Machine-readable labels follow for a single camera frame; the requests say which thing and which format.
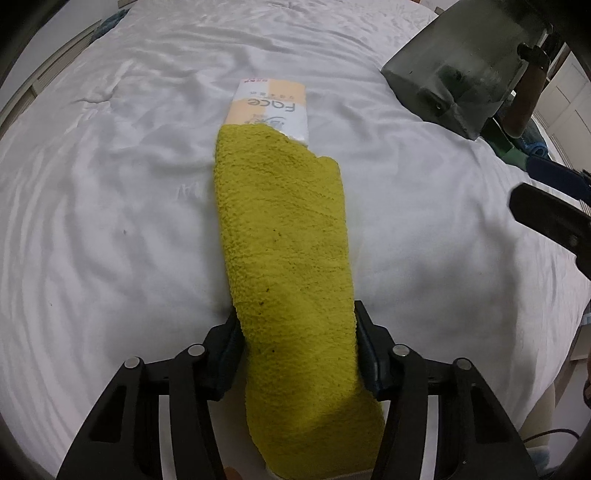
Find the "blue cloth beside bed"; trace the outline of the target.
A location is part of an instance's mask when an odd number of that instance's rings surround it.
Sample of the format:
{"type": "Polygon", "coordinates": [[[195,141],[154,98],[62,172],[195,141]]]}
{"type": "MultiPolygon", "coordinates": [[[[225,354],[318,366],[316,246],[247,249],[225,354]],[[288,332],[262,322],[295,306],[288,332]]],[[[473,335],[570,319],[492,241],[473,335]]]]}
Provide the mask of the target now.
{"type": "Polygon", "coordinates": [[[115,14],[109,16],[104,21],[102,21],[92,33],[90,42],[93,43],[94,41],[108,33],[110,30],[115,28],[118,25],[118,23],[126,16],[127,13],[127,9],[122,9],[116,12],[115,14]]]}

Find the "yellow terry towel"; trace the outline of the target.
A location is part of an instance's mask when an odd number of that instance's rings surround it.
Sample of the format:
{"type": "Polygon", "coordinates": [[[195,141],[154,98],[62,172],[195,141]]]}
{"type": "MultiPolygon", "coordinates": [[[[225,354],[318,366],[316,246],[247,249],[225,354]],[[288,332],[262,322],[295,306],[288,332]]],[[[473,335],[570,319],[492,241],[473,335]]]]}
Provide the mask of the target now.
{"type": "Polygon", "coordinates": [[[356,360],[338,163],[273,128],[225,125],[213,177],[253,443],[284,479],[369,470],[385,420],[356,360]]]}

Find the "white wardrobe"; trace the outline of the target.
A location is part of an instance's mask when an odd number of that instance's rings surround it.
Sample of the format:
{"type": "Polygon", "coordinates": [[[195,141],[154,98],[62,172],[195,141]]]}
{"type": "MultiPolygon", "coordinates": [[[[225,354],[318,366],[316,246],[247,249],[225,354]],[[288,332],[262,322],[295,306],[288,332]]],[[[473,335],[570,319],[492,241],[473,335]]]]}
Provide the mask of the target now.
{"type": "Polygon", "coordinates": [[[590,80],[573,53],[543,91],[534,116],[565,164],[590,171],[590,80]]]}

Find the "white bed sheet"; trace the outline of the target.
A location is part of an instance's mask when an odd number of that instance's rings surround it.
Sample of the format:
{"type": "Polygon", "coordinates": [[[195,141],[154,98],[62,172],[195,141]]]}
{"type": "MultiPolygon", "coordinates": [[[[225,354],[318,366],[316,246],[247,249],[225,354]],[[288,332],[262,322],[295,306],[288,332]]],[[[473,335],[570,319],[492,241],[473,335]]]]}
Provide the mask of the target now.
{"type": "Polygon", "coordinates": [[[230,306],[213,190],[242,78],[303,83],[339,163],[356,297],[420,354],[471,359],[522,424],[590,298],[517,223],[526,174],[423,122],[381,66],[433,20],[410,1],[141,1],[1,141],[1,413],[55,474],[117,368],[173,356],[230,306]]]}

